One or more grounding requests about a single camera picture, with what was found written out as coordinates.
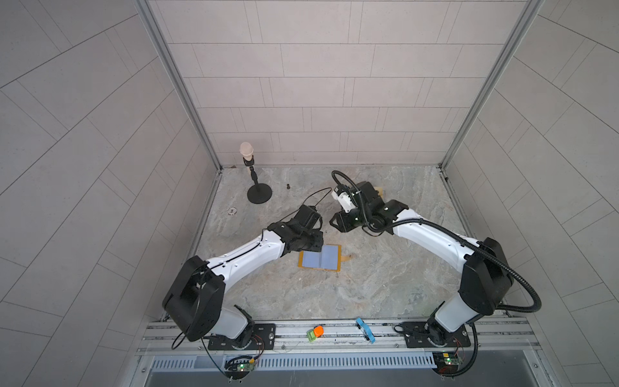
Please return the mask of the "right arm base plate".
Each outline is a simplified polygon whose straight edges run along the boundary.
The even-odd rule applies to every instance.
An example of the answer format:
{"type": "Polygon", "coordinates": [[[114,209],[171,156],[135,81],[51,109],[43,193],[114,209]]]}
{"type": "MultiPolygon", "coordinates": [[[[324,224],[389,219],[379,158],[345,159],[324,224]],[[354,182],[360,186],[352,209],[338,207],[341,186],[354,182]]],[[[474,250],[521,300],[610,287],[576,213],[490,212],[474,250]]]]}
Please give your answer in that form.
{"type": "Polygon", "coordinates": [[[469,348],[472,338],[464,325],[448,332],[437,323],[401,322],[393,327],[403,335],[407,348],[469,348]]]}

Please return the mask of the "yellow leather card holder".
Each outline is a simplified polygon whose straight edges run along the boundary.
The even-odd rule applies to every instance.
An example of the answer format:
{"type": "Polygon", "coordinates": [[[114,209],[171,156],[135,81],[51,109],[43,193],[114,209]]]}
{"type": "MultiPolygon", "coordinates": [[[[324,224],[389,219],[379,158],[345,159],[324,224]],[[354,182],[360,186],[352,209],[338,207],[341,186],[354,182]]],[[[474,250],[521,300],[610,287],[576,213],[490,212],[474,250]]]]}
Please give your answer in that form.
{"type": "Polygon", "coordinates": [[[325,244],[320,252],[302,251],[299,253],[298,267],[339,272],[341,264],[349,261],[351,256],[344,256],[341,245],[325,244]]]}

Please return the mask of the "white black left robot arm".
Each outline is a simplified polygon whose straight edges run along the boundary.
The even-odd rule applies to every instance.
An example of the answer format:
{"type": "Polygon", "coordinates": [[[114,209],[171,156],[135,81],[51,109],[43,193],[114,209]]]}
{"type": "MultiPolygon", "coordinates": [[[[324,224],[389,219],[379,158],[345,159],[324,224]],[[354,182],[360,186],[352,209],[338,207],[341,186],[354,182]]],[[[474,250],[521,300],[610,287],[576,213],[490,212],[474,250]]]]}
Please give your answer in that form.
{"type": "Polygon", "coordinates": [[[227,290],[271,261],[291,252],[319,252],[323,245],[322,216],[315,206],[302,205],[288,221],[271,223],[254,240],[222,256],[193,256],[182,266],[164,297],[164,311],[195,342],[208,335],[247,346],[255,322],[243,308],[223,306],[227,290]]]}

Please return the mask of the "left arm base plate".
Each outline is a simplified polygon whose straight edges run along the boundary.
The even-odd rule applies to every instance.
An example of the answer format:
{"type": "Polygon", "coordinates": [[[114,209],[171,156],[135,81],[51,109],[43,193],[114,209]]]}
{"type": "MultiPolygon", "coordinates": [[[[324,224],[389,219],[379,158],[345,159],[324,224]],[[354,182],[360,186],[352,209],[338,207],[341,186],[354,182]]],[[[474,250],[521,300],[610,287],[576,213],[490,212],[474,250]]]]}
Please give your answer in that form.
{"type": "Polygon", "coordinates": [[[275,346],[277,325],[275,323],[256,323],[249,341],[242,345],[238,340],[232,340],[222,335],[209,337],[209,351],[258,351],[273,350],[275,346]]]}

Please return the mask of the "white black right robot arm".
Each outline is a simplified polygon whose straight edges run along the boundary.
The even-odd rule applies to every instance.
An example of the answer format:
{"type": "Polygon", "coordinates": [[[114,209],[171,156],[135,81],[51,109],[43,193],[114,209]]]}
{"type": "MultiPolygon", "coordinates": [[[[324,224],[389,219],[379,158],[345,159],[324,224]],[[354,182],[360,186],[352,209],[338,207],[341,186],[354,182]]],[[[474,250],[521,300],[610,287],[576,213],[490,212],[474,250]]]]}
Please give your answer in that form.
{"type": "Polygon", "coordinates": [[[369,182],[343,184],[334,174],[334,199],[341,210],[330,220],[339,232],[364,229],[369,235],[385,233],[409,240],[443,259],[460,275],[457,294],[442,303],[426,323],[425,334],[441,344],[462,325],[497,310],[532,314],[542,308],[535,288],[509,266],[502,246],[459,235],[425,219],[397,200],[385,202],[369,182]]]}

